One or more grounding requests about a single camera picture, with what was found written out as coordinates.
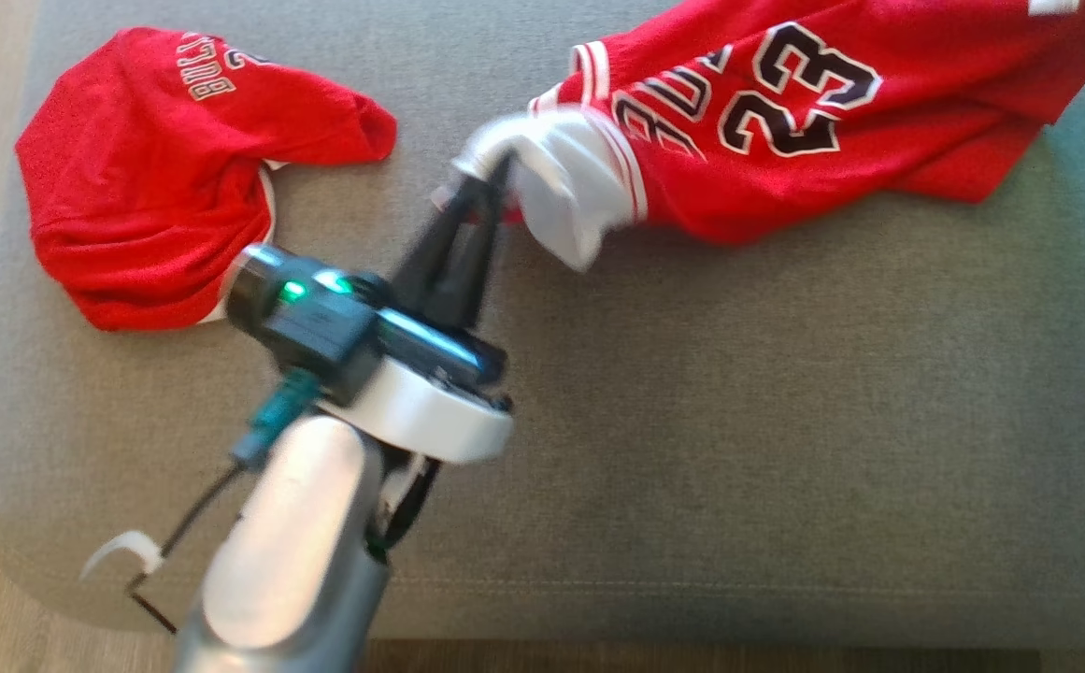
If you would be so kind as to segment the red basketball jersey number 23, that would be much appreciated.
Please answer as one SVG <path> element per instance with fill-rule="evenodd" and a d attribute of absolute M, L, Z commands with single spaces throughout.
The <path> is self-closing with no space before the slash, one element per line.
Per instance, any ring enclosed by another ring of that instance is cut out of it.
<path fill-rule="evenodd" d="M 682 0 L 576 45 L 469 137 L 509 218 L 576 271 L 607 234 L 744 246 L 894 191 L 981 203 L 1085 85 L 1085 0 Z"/>

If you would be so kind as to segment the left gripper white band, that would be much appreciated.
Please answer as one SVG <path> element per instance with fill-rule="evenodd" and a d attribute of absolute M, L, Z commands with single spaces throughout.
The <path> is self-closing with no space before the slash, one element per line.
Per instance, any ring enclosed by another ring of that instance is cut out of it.
<path fill-rule="evenodd" d="M 503 356 L 414 318 L 454 319 L 457 328 L 478 323 L 511 165 L 499 158 L 486 179 L 464 176 L 432 195 L 427 224 L 393 276 L 393 302 L 403 312 L 378 313 L 384 356 L 375 374 L 349 405 L 321 399 L 319 409 L 441 464 L 482 464 L 503 454 L 515 421 L 483 393 L 500 379 Z"/>

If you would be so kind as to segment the grey fabric sofa seat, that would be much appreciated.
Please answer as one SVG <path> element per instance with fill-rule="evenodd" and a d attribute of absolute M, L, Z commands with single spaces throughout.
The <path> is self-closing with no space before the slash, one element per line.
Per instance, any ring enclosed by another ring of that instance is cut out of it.
<path fill-rule="evenodd" d="M 30 118 L 123 27 L 205 31 L 362 90 L 380 166 L 276 172 L 278 242 L 388 272 L 480 124 L 669 0 L 41 0 Z M 166 536 L 276 382 L 224 323 L 98 332 L 0 221 L 0 558 L 35 599 L 162 634 L 122 531 Z M 509 448 L 441 469 L 387 638 L 1085 647 L 1085 89 L 978 206 L 867 196 L 748 247 L 499 241 L 481 333 Z"/>

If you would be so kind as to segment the red shorts white stripe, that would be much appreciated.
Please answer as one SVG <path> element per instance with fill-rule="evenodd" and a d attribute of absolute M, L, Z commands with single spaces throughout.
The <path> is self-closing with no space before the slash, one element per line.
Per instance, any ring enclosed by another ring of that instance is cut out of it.
<path fill-rule="evenodd" d="M 370 165 L 375 99 L 200 33 L 129 27 L 63 72 L 16 154 L 37 261 L 98 331 L 220 320 L 244 247 L 276 233 L 270 172 Z"/>

